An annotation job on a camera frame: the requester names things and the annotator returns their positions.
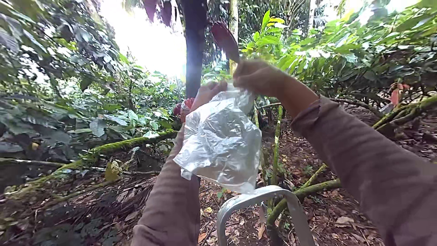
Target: dark tree trunk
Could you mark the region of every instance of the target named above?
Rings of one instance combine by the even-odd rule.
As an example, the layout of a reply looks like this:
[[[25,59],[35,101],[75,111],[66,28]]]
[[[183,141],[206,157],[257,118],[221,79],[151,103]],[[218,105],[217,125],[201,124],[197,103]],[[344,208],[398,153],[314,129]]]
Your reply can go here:
[[[186,94],[196,97],[200,87],[203,50],[205,47],[206,0],[181,0],[187,42]]]

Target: sky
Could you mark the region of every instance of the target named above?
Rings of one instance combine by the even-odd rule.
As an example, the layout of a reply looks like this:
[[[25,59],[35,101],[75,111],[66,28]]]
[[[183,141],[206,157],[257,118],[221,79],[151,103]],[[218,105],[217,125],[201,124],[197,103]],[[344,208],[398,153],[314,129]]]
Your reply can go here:
[[[365,0],[348,0],[347,11],[358,11]],[[122,0],[103,0],[101,15],[115,29],[115,41],[123,53],[128,50],[137,59],[137,64],[149,71],[159,71],[171,77],[183,78],[185,74],[186,46],[180,20],[170,28],[159,21],[150,23],[144,9],[135,8],[127,13],[121,5]],[[401,11],[418,0],[391,0],[387,9]],[[336,17],[333,10],[325,8],[328,20]],[[372,15],[370,10],[360,16],[366,23]]]

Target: twig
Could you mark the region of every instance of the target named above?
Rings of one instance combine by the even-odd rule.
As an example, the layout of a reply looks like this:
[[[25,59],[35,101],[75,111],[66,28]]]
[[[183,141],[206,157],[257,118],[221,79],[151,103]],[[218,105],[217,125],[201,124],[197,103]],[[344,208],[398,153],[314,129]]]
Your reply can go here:
[[[208,240],[209,236],[211,236],[211,232],[212,232],[212,229],[213,229],[213,228],[214,228],[214,227],[212,227],[211,230],[209,230],[208,234],[207,234],[206,237],[203,239],[204,241],[203,241],[203,243],[202,243],[202,246],[205,245],[206,240]]]
[[[33,161],[33,160],[21,160],[14,158],[0,158],[0,164],[26,164],[26,165],[43,165],[43,166],[52,166],[52,167],[62,167],[63,163],[58,162],[43,162],[43,161]]]

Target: yellow leaf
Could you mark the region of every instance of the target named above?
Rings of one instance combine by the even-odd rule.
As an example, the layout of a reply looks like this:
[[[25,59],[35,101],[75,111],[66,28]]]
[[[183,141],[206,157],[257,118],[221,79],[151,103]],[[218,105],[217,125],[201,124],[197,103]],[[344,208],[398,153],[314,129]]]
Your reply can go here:
[[[105,180],[114,181],[118,179],[118,174],[121,172],[121,168],[118,166],[118,162],[108,162],[105,170]]]
[[[205,210],[203,210],[205,213],[212,213],[212,208],[211,207],[207,207]]]
[[[264,223],[262,223],[260,228],[258,229],[258,240],[260,240],[263,237],[265,229],[266,229],[266,226],[264,225]]]

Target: forest floor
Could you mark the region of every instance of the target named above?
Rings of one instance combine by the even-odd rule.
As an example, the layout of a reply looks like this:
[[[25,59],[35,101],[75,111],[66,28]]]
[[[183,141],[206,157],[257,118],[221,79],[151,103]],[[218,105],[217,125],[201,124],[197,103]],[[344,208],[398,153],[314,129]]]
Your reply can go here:
[[[346,110],[371,125],[374,115],[365,109]],[[300,186],[323,164],[308,141],[294,135],[291,119],[282,120],[279,157],[289,184]],[[428,113],[421,121],[400,129],[394,141],[430,161],[437,161],[437,145],[431,136],[437,134],[437,112]],[[272,149],[274,122],[263,128],[263,146]],[[272,160],[272,151],[268,161]],[[114,153],[126,161],[127,153]],[[326,169],[316,183],[335,178]],[[53,183],[51,190],[23,201],[0,195],[0,243],[4,245],[129,245],[132,228],[141,217],[148,194],[156,177],[123,176],[114,184],[92,190],[49,208],[56,197],[84,190],[104,182],[104,173],[90,170],[77,173],[68,182]],[[236,193],[202,180],[199,191],[201,230],[199,246],[217,245],[216,219],[220,206]],[[310,229],[320,246],[382,246],[377,229],[360,212],[359,203],[344,189],[319,192],[302,203]],[[225,233],[230,245],[269,245],[263,212],[251,206],[234,212]],[[279,232],[289,246],[299,245],[289,216],[276,221]]]

